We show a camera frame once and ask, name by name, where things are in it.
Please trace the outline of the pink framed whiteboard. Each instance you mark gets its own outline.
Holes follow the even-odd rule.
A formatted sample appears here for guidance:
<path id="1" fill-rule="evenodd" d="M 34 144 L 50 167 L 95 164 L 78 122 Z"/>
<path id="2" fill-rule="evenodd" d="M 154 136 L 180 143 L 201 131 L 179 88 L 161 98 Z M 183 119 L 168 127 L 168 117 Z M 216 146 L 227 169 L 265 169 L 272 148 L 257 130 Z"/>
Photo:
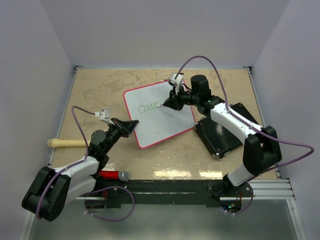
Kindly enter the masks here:
<path id="1" fill-rule="evenodd" d="M 172 86 L 166 80 L 126 90 L 123 100 L 129 118 L 138 120 L 134 135 L 141 149 L 168 140 L 193 129 L 195 117 L 192 108 L 182 110 L 159 106 L 168 97 Z"/>

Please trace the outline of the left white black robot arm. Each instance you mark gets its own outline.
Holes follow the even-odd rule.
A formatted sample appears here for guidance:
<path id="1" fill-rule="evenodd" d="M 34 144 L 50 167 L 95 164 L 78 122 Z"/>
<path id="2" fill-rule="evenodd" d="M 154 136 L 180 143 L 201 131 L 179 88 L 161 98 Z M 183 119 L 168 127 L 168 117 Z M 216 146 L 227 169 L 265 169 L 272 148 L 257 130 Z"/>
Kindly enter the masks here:
<path id="1" fill-rule="evenodd" d="M 91 134 L 83 158 L 63 167 L 41 168 L 22 199 L 22 208 L 52 222 L 65 205 L 81 195 L 99 196 L 104 184 L 98 180 L 98 173 L 109 160 L 108 152 L 120 138 L 129 137 L 138 124 L 138 120 L 112 118 L 107 131 L 96 130 Z"/>

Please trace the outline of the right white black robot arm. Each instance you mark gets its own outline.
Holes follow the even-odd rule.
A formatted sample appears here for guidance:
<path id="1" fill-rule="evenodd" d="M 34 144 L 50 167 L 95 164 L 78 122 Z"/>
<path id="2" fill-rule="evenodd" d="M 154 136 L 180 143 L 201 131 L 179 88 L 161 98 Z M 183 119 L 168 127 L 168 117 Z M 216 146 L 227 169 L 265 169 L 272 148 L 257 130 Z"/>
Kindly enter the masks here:
<path id="1" fill-rule="evenodd" d="M 222 190 L 227 196 L 235 196 L 242 184 L 282 159 L 280 145 L 275 140 L 276 130 L 262 127 L 231 110 L 226 101 L 211 93 L 204 75 L 194 75 L 191 88 L 184 85 L 183 76 L 178 73 L 172 73 L 168 83 L 172 90 L 162 104 L 164 107 L 180 111 L 185 105 L 196 106 L 199 113 L 225 127 L 243 144 L 242 164 L 222 180 Z"/>

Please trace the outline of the red cylinder with grey cap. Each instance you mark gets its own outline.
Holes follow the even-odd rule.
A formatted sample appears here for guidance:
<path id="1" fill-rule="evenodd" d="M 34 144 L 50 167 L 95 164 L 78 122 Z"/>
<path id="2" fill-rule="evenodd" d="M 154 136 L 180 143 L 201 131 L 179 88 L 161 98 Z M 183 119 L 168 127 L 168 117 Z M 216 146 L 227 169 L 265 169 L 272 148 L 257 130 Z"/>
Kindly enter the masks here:
<path id="1" fill-rule="evenodd" d="M 101 170 L 98 172 L 103 179 L 106 180 L 117 180 L 127 182 L 129 180 L 129 172 L 126 170 L 115 171 L 115 170 Z"/>

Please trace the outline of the black hard case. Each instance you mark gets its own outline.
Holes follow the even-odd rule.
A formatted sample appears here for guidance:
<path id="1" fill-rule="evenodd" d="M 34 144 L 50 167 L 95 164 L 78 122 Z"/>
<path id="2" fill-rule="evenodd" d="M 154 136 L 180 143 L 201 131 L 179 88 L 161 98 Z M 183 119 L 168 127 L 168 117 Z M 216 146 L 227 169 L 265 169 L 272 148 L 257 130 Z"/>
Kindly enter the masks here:
<path id="1" fill-rule="evenodd" d="M 208 106 L 206 105 L 210 107 L 210 103 L 202 101 L 198 103 L 196 107 L 197 109 L 200 106 L 204 108 L 204 110 L 198 110 L 201 113 L 201 111 L 207 110 Z M 239 102 L 231 105 L 230 108 L 250 122 L 257 125 L 259 124 L 242 103 Z M 241 141 L 224 126 L 207 118 L 207 115 L 195 123 L 194 130 L 214 159 L 221 159 L 243 145 Z"/>

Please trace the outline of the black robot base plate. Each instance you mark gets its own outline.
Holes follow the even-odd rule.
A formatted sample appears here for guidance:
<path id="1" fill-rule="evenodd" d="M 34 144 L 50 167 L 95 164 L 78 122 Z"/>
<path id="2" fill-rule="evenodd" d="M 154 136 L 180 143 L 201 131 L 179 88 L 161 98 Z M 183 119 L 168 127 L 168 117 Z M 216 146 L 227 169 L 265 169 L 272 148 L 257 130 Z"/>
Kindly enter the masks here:
<path id="1" fill-rule="evenodd" d="M 107 208 L 120 208 L 122 204 L 137 205 L 204 205 L 208 208 L 230 205 L 241 207 L 241 201 L 250 198 L 250 185 L 227 187 L 222 180 L 99 180 L 94 193 L 86 197 L 96 197 L 105 201 Z"/>

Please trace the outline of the aluminium rail frame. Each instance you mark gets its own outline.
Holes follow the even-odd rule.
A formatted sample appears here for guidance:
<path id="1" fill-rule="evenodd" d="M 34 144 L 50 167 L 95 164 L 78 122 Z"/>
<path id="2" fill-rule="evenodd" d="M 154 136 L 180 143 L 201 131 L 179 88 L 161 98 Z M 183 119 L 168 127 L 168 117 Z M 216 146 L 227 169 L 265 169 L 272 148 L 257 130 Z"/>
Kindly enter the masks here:
<path id="1" fill-rule="evenodd" d="M 107 103 L 102 98 L 103 93 L 110 93 L 109 104 L 121 116 L 125 114 L 122 94 L 129 88 L 149 85 L 158 82 L 158 74 L 169 74 L 167 69 L 141 68 L 81 68 L 74 71 L 74 80 L 69 95 L 69 104 L 80 103 L 86 107 L 103 106 Z M 222 171 L 201 171 L 198 178 L 187 176 L 186 172 L 174 172 L 173 169 L 160 171 L 153 179 L 133 180 L 222 180 Z M 256 179 L 248 183 L 252 196 L 257 200 L 286 200 L 291 203 L 294 193 L 289 180 L 280 179 L 277 172 L 268 175 L 267 179 Z M 86 204 L 93 210 L 105 207 L 105 201 L 97 197 L 82 196 Z"/>

